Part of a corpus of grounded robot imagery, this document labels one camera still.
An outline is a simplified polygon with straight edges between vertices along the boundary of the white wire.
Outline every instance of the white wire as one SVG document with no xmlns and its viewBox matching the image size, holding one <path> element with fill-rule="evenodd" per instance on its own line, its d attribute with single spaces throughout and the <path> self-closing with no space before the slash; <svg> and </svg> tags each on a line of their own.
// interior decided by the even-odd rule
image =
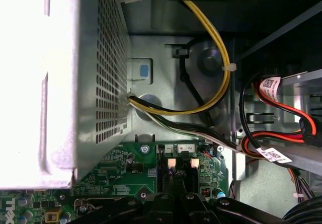
<svg viewBox="0 0 322 224">
<path fill-rule="evenodd" d="M 140 108 L 138 108 L 137 106 L 135 106 L 133 103 L 130 103 L 130 105 L 132 106 L 132 107 L 134 107 L 135 109 L 137 109 L 137 110 L 139 110 L 139 111 L 141 111 L 141 112 L 143 112 L 143 113 L 145 113 L 149 118 L 151 118 L 151 120 L 153 121 L 153 122 L 155 122 L 156 124 L 158 124 L 159 126 L 161 126 L 161 127 L 163 127 L 163 128 L 166 128 L 166 129 L 168 129 L 168 130 L 170 130 L 170 131 L 173 131 L 173 132 L 176 132 L 176 133 L 179 133 L 179 134 L 183 134 L 183 135 L 195 135 L 195 136 L 200 136 L 200 137 L 203 137 L 203 138 L 205 138 L 205 139 L 207 139 L 207 140 L 210 140 L 210 141 L 212 141 L 212 142 L 214 142 L 214 143 L 216 143 L 216 144 L 218 144 L 218 145 L 220 145 L 220 146 L 223 146 L 223 147 L 225 147 L 225 148 L 228 148 L 228 149 L 230 149 L 230 150 L 232 150 L 232 151 L 235 151 L 235 152 L 238 152 L 238 150 L 236 150 L 236 149 L 234 149 L 234 148 L 232 148 L 232 147 L 229 147 L 229 146 L 227 146 L 226 144 L 224 144 L 222 141 L 220 141 L 220 140 L 218 140 L 218 139 L 216 139 L 216 138 L 214 138 L 214 137 L 212 137 L 212 136 L 209 136 L 209 135 L 206 135 L 206 134 L 203 134 L 203 133 L 200 133 L 200 132 L 193 132 L 193 131 L 184 131 L 184 130 L 178 130 L 178 129 L 176 129 L 176 128 L 172 128 L 172 127 L 169 127 L 169 126 L 166 126 L 166 125 L 163 125 L 163 124 L 161 124 L 160 122 L 158 122 L 154 117 L 152 117 L 151 116 L 151 114 L 149 114 L 148 112 L 146 112 L 146 111 L 144 111 L 144 110 L 142 110 L 142 109 L 140 109 Z"/>
</svg>

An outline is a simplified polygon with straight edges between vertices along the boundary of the green circuit board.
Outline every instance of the green circuit board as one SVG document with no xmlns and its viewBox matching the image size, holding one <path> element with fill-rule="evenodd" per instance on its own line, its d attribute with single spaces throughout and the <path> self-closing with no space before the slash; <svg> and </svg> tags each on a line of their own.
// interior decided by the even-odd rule
<svg viewBox="0 0 322 224">
<path fill-rule="evenodd" d="M 157 192 L 156 158 L 160 144 L 166 147 L 167 158 L 179 157 L 182 151 L 188 151 L 189 157 L 199 159 L 200 192 L 204 188 L 221 188 L 227 192 L 225 162 L 220 158 L 208 158 L 200 152 L 199 146 L 204 143 L 129 142 L 112 149 L 70 190 L 0 191 L 0 224 L 20 223 L 18 219 L 27 212 L 32 216 L 27 220 L 29 224 L 59 223 L 64 213 L 70 217 L 68 220 L 73 220 L 79 216 L 78 208 L 81 205 L 100 205 L 101 201 L 115 200 L 128 195 L 144 201 L 146 195 Z M 142 146 L 147 146 L 147 153 L 142 152 Z M 21 206 L 18 200 L 24 197 L 32 197 L 32 200 Z M 54 220 L 52 213 L 57 214 L 56 221 L 48 220 L 48 217 Z"/>
</svg>

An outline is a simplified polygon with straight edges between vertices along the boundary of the motherboard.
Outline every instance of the motherboard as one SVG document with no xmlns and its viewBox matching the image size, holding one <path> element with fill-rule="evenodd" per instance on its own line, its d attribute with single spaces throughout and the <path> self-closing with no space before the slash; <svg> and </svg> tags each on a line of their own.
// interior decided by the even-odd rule
<svg viewBox="0 0 322 224">
<path fill-rule="evenodd" d="M 158 184 L 161 149 L 167 159 L 198 160 L 198 192 L 207 200 L 217 198 L 218 190 L 227 193 L 227 169 L 220 153 L 206 155 L 204 146 L 199 141 L 119 144 L 70 190 L 0 191 L 0 224 L 65 224 L 124 196 L 144 202 L 163 191 Z"/>
</svg>

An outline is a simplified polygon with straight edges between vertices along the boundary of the ventilation holes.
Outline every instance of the ventilation holes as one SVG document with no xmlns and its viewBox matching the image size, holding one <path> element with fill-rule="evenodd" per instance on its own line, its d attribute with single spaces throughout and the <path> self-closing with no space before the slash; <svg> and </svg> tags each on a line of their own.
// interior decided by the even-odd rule
<svg viewBox="0 0 322 224">
<path fill-rule="evenodd" d="M 115 0 L 98 0 L 96 143 L 127 127 L 127 38 Z"/>
</svg>

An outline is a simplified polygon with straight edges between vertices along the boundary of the white cable tie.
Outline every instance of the white cable tie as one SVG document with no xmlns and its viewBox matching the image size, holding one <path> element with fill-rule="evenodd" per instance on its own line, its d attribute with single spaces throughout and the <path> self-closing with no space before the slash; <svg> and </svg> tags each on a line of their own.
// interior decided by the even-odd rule
<svg viewBox="0 0 322 224">
<path fill-rule="evenodd" d="M 235 63 L 230 63 L 229 65 L 223 66 L 222 70 L 235 71 L 237 70 L 237 65 Z"/>
<path fill-rule="evenodd" d="M 294 198 L 304 198 L 304 195 L 302 193 L 293 193 Z"/>
</svg>

